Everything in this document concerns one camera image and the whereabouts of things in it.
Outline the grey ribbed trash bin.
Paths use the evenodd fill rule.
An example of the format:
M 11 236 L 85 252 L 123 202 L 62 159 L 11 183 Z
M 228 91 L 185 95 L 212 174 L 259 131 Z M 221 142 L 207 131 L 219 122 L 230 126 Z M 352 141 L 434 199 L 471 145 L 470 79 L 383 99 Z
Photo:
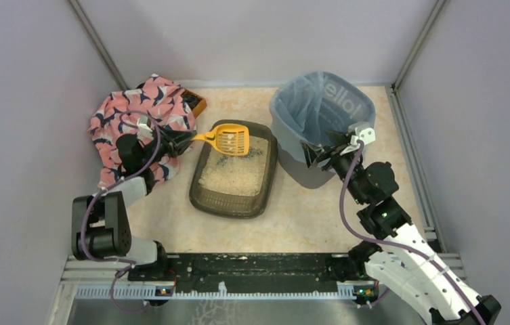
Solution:
M 309 169 L 304 162 L 295 160 L 280 144 L 278 147 L 278 162 L 288 175 L 300 186 L 315 190 L 325 185 L 336 173 L 323 171 L 318 167 Z

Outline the yellow litter scoop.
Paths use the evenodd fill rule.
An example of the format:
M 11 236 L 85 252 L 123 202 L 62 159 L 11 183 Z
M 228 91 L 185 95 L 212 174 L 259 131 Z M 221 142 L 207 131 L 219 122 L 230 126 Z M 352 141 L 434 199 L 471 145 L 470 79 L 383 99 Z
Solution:
M 234 123 L 224 123 L 206 133 L 198 133 L 194 142 L 205 142 L 216 151 L 228 156 L 245 156 L 249 152 L 249 128 Z

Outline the dark translucent litter box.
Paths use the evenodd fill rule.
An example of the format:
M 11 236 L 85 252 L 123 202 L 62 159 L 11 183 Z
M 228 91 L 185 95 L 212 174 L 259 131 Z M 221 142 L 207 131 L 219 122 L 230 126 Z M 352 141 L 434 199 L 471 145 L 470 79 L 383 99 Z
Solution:
M 234 196 L 214 192 L 201 187 L 198 183 L 201 172 L 206 165 L 209 153 L 214 150 L 205 144 L 200 151 L 198 162 L 190 185 L 189 199 L 198 209 L 212 215 L 234 219 L 251 219 L 261 215 L 266 208 L 277 164 L 277 141 L 271 130 L 265 125 L 240 120 L 220 120 L 214 126 L 224 123 L 244 125 L 249 128 L 249 135 L 268 140 L 268 157 L 260 193 L 256 196 Z

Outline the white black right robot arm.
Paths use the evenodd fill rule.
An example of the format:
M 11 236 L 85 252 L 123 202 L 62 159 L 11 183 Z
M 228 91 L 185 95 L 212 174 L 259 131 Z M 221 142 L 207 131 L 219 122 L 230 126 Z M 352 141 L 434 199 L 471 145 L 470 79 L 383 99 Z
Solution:
M 398 191 L 390 162 L 364 167 L 363 151 L 374 142 L 371 128 L 331 131 L 332 146 L 301 142 L 308 168 L 324 163 L 343 182 L 339 212 L 346 229 L 361 240 L 348 253 L 359 278 L 380 281 L 426 324 L 493 324 L 501 304 L 472 289 L 436 253 L 393 197 Z

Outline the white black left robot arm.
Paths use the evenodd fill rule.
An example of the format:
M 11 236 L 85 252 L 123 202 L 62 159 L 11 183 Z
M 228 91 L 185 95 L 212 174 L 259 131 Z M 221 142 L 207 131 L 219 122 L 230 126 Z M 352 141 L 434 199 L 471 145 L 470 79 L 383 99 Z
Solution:
M 161 243 L 132 235 L 127 207 L 152 191 L 155 185 L 152 163 L 183 154 L 196 134 L 161 128 L 152 133 L 149 144 L 143 144 L 135 134 L 117 139 L 116 148 L 122 160 L 119 180 L 72 202 L 71 248 L 76 259 L 128 263 L 132 268 L 165 266 L 167 254 Z

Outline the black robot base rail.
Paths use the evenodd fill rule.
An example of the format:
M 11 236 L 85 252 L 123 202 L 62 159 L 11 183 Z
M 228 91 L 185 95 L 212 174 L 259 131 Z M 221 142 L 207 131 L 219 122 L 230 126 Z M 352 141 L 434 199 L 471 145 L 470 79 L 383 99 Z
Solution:
M 166 282 L 166 295 L 327 296 L 365 304 L 384 291 L 359 275 L 346 253 L 178 253 L 136 266 L 127 278 Z

